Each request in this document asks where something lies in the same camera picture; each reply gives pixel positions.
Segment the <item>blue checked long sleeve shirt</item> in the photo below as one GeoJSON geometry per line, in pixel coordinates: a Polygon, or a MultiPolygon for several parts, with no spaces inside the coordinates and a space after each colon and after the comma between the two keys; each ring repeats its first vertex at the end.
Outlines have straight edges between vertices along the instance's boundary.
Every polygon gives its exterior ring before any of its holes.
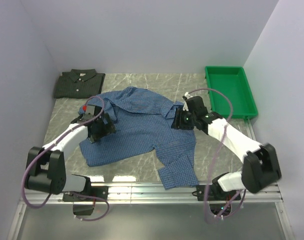
{"type": "Polygon", "coordinates": [[[165,189],[199,184],[194,172],[194,131],[171,128],[175,110],[183,103],[130,86],[101,93],[89,104],[103,107],[116,131],[98,142],[86,139],[79,144],[88,166],[103,166],[155,151],[164,165],[158,174],[165,189]]]}

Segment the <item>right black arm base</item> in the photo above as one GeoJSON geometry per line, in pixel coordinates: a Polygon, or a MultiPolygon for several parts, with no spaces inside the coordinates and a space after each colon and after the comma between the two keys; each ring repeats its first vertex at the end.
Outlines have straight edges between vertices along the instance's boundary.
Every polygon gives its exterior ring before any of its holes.
{"type": "MultiPolygon", "coordinates": [[[[219,177],[222,177],[226,174],[227,174],[227,172],[214,178],[212,180],[212,184],[209,186],[209,193],[208,193],[208,197],[207,197],[207,199],[209,201],[225,201],[224,204],[210,204],[209,205],[210,210],[214,215],[217,215],[224,208],[225,204],[228,203],[231,200],[231,198],[237,193],[237,190],[225,192],[221,189],[220,185],[218,184],[219,177]]],[[[197,197],[197,200],[199,202],[204,201],[205,187],[206,187],[206,185],[197,185],[196,191],[192,192],[192,195],[197,197]]]]}

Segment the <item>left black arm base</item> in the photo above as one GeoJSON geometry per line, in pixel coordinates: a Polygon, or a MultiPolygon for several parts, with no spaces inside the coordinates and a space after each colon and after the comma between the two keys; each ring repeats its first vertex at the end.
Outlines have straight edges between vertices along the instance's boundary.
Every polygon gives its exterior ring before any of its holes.
{"type": "Polygon", "coordinates": [[[108,186],[90,186],[82,192],[64,193],[62,201],[73,204],[72,210],[75,218],[85,222],[93,222],[102,219],[109,213],[110,204],[107,201],[108,193],[108,186]],[[94,214],[95,206],[98,203],[106,204],[105,212],[101,216],[88,218],[94,214]]]}

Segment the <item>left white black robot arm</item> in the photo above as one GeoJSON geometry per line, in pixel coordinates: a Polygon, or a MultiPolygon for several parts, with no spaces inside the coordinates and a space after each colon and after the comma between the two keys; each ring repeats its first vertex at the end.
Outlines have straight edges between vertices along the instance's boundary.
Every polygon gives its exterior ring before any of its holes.
{"type": "Polygon", "coordinates": [[[52,142],[43,147],[33,147],[28,153],[26,171],[22,181],[25,189],[49,194],[63,192],[68,180],[65,159],[84,140],[96,143],[101,138],[116,132],[110,116],[103,112],[94,116],[89,113],[79,115],[68,128],[52,142]]]}

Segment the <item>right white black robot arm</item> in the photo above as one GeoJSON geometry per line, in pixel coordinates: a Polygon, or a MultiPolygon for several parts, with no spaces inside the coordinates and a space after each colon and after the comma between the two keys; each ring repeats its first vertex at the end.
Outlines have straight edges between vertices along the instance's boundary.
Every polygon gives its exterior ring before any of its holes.
{"type": "Polygon", "coordinates": [[[172,128],[197,128],[230,149],[241,161],[242,170],[224,173],[212,180],[212,194],[223,200],[230,191],[247,190],[253,194],[281,179],[275,148],[261,144],[238,131],[217,112],[209,112],[200,96],[186,93],[183,107],[175,111],[172,128]]]}

